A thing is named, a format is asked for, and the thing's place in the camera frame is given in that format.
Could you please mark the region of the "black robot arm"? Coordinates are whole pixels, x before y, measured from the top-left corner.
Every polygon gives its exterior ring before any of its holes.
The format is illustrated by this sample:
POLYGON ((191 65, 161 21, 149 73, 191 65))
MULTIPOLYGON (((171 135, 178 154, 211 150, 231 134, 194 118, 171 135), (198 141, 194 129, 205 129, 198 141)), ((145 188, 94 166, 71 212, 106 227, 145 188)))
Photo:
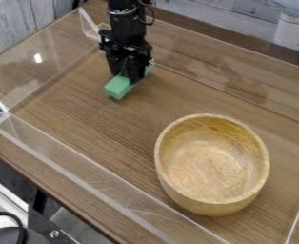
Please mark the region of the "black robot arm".
POLYGON ((98 32, 110 73, 126 77, 130 84, 143 78, 151 59, 151 45, 145 39, 147 26, 154 23, 146 19, 150 5, 150 0, 107 0, 110 30, 98 32))

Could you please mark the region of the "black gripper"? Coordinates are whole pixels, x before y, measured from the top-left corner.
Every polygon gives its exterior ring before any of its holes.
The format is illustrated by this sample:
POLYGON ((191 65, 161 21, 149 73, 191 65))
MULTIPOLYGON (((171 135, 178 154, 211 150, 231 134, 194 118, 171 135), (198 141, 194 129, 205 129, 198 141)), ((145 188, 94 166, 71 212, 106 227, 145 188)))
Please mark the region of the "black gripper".
POLYGON ((146 74, 150 65, 151 45, 146 42, 146 11, 143 7, 109 7, 110 30, 98 32, 99 48, 110 73, 127 78, 134 85, 146 74))

